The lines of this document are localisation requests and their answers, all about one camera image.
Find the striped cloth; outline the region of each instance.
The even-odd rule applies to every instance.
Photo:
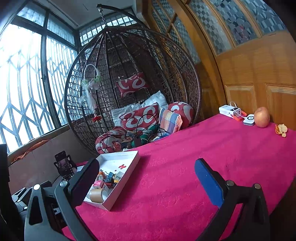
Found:
[[[167,109],[161,108],[159,114],[160,128],[173,134],[177,132],[182,125],[182,118],[179,114],[173,113]]]

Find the tape roll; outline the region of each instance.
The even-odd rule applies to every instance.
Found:
[[[108,197],[108,192],[101,188],[94,189],[89,192],[89,197],[92,202],[103,203]]]

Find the white electronic device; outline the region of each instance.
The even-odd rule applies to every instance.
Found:
[[[244,121],[242,123],[244,125],[247,125],[247,126],[253,126],[253,125],[255,125],[254,115],[253,114],[249,114],[247,117],[245,117],[245,119],[244,119]]]
[[[219,107],[220,114],[226,115],[230,118],[233,118],[233,116],[239,118],[242,114],[241,109],[238,107],[233,107],[231,105],[224,105]]]

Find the red patterned pillow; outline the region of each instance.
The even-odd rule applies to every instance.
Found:
[[[143,72],[137,73],[128,79],[118,81],[116,86],[120,90],[121,97],[125,97],[128,93],[134,93],[143,88],[149,88],[144,80]]]
[[[158,121],[159,118],[159,107],[157,103],[152,105],[148,105],[146,107],[140,108],[135,111],[127,112],[119,117],[122,122],[123,128],[129,131],[134,131],[138,125],[138,131],[142,131],[147,129],[150,125],[155,124],[155,118],[151,115],[146,115],[141,118],[145,114],[152,114],[156,120]]]
[[[181,129],[187,128],[193,121],[194,110],[193,108],[184,102],[174,102],[169,104],[168,110],[179,114],[182,117]]]
[[[121,142],[126,138],[127,131],[116,126],[111,131],[102,134],[96,139],[96,150],[99,154],[112,153],[117,151],[122,151]]]

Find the hanging egg chair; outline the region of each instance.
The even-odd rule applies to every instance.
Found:
[[[191,57],[127,12],[118,9],[138,26],[107,26],[101,8],[99,12],[106,26],[78,54],[65,85],[66,117],[82,145],[96,152],[97,137],[114,127],[112,109],[141,104],[158,91],[167,103],[191,105],[196,123],[201,86]],[[139,73],[149,87],[122,96],[117,82]]]

